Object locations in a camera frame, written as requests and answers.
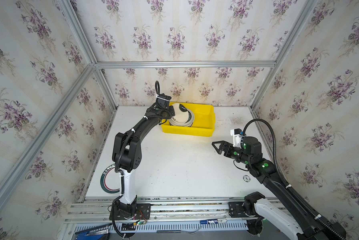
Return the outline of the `small cream plate dark spot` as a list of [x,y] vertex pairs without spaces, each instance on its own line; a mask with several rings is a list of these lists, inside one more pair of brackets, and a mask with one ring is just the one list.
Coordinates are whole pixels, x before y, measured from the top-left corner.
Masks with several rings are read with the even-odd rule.
[[174,109],[174,116],[172,120],[179,124],[184,124],[188,121],[189,112],[183,104],[175,103],[172,105]]

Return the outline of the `plain white large plate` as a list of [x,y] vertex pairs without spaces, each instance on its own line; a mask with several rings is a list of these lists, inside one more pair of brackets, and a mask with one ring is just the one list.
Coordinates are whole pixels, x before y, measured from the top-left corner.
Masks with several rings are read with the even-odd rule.
[[175,109],[175,116],[169,119],[169,124],[177,127],[191,127],[194,123],[194,113],[187,109],[185,112]]

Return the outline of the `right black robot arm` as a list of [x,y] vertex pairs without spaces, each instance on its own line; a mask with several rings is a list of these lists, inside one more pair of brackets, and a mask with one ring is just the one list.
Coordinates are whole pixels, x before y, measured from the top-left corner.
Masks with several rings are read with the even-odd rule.
[[267,219],[291,240],[344,240],[346,230],[314,210],[292,186],[285,185],[275,164],[265,159],[261,143],[255,137],[244,136],[236,147],[226,141],[212,142],[219,155],[244,163],[248,172],[270,190],[288,210],[288,214],[273,207],[266,197],[254,192],[245,197],[242,207],[250,216]]

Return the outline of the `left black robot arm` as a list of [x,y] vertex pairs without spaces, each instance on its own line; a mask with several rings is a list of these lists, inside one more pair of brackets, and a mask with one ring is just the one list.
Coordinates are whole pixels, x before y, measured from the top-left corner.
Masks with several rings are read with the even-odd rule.
[[135,170],[142,160],[141,143],[147,134],[162,120],[175,116],[173,107],[169,105],[171,96],[157,94],[153,103],[142,119],[130,130],[118,133],[114,138],[112,160],[114,171],[119,174],[120,195],[112,203],[112,217],[132,219],[137,212],[135,193]]

